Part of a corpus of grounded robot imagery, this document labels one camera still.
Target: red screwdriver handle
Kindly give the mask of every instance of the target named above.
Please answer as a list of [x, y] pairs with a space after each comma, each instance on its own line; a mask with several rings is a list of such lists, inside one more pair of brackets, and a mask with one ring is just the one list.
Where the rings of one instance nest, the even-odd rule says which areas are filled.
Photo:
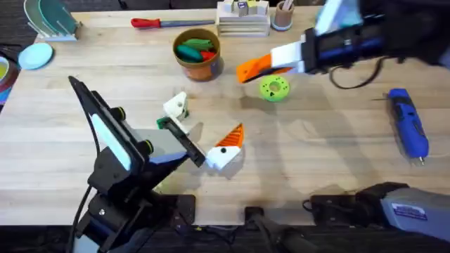
[[161, 20], [148, 20], [145, 18], [132, 18], [131, 25], [135, 28], [161, 28]]

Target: blue glue gun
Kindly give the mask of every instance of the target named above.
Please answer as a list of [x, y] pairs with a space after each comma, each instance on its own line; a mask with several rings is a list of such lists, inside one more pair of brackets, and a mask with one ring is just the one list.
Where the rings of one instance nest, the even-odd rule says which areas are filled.
[[428, 140], [408, 91], [392, 89], [387, 98], [392, 104], [395, 124], [406, 154], [410, 158], [419, 159], [424, 165], [423, 159], [428, 156]]

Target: blue dish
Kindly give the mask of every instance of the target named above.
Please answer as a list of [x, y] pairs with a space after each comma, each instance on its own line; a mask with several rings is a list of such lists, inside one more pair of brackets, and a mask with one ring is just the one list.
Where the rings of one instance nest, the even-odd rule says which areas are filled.
[[19, 54], [19, 65], [24, 70], [35, 70], [47, 64], [53, 55], [53, 48], [47, 43], [28, 46]]

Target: small box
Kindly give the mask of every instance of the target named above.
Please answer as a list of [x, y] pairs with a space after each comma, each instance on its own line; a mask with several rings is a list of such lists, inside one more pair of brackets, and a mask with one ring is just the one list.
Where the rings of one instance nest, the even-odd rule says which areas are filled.
[[249, 0], [247, 2], [248, 15], [258, 14], [258, 3], [254, 0]]
[[234, 3], [234, 0], [224, 0], [224, 4], [222, 4], [222, 6], [224, 7], [224, 11], [226, 11], [227, 13], [232, 13], [233, 12], [233, 3]]
[[268, 1], [264, 1], [264, 0], [259, 1], [258, 7], [257, 7], [257, 14], [258, 15], [266, 15], [268, 7], [269, 7]]
[[243, 17], [245, 15], [248, 15], [248, 5], [247, 2], [237, 2], [236, 5], [238, 6], [238, 15], [239, 17]]

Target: sticker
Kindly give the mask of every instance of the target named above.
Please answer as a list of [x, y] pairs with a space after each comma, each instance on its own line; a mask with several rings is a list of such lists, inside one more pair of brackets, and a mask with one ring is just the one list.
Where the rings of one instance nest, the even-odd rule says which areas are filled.
[[425, 210], [423, 208], [395, 203], [392, 203], [392, 208], [394, 210], [394, 213], [398, 216], [405, 216], [412, 219], [420, 219], [423, 221], [428, 220], [427, 214], [425, 213]]

